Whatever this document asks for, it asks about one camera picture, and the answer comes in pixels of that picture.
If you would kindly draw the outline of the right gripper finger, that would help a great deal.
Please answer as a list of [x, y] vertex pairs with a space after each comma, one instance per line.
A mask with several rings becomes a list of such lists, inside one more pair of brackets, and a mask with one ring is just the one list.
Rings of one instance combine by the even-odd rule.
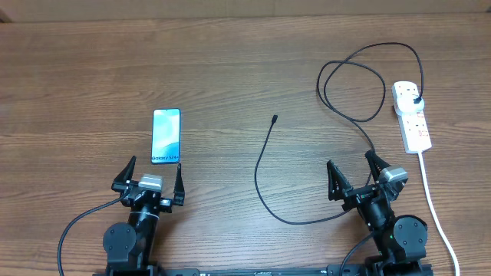
[[330, 201], [344, 199], [346, 195], [353, 190], [353, 187], [332, 160], [327, 162], [327, 171], [328, 199]]
[[372, 149], [368, 150], [364, 156], [367, 159], [373, 180], [378, 181], [381, 171], [390, 167], [390, 164], [380, 158]]

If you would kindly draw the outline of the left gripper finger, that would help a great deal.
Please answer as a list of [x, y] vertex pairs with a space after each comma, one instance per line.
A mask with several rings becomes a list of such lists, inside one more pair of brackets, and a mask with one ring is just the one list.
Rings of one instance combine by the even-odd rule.
[[133, 177], [134, 167], [137, 161], [136, 156], [132, 156], [130, 161], [125, 166], [125, 168], [117, 175], [114, 179], [114, 183], [116, 184], [126, 184], [128, 180], [131, 180]]
[[182, 179], [182, 166], [179, 163], [176, 170], [176, 181], [173, 190], [173, 204], [174, 205], [184, 205], [185, 200], [185, 189]]

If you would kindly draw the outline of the Samsung Galaxy smartphone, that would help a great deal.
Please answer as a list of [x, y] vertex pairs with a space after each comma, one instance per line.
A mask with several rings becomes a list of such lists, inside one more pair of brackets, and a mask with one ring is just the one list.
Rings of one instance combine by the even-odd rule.
[[180, 109], [156, 109], [153, 111], [152, 164], [172, 164], [180, 161], [180, 134]]

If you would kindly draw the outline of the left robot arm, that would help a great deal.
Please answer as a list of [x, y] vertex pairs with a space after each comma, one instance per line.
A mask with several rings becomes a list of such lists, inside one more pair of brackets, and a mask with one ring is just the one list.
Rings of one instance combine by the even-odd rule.
[[137, 158], [132, 156], [114, 178], [111, 189], [120, 194], [118, 200], [130, 208], [128, 220], [110, 226], [103, 237], [107, 253], [106, 275], [165, 275], [165, 270], [151, 261], [153, 241], [160, 214], [171, 213], [175, 205], [184, 205], [185, 189], [181, 165], [176, 168], [173, 198], [162, 196], [163, 177], [145, 174], [133, 180]]

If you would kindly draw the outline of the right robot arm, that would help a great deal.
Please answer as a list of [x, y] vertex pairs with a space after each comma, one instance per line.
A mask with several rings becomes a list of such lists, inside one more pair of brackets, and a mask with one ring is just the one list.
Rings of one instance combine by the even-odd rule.
[[[333, 161], [327, 162], [328, 199], [341, 200], [341, 207], [358, 211], [369, 235], [356, 244], [340, 265], [329, 265], [328, 273], [337, 275], [432, 275], [426, 257], [427, 223], [415, 215], [396, 216], [391, 203], [408, 180], [407, 171], [392, 166], [373, 150], [365, 153], [374, 183], [354, 188]], [[378, 254], [365, 258], [362, 264], [348, 264], [351, 256], [367, 241], [373, 240]]]

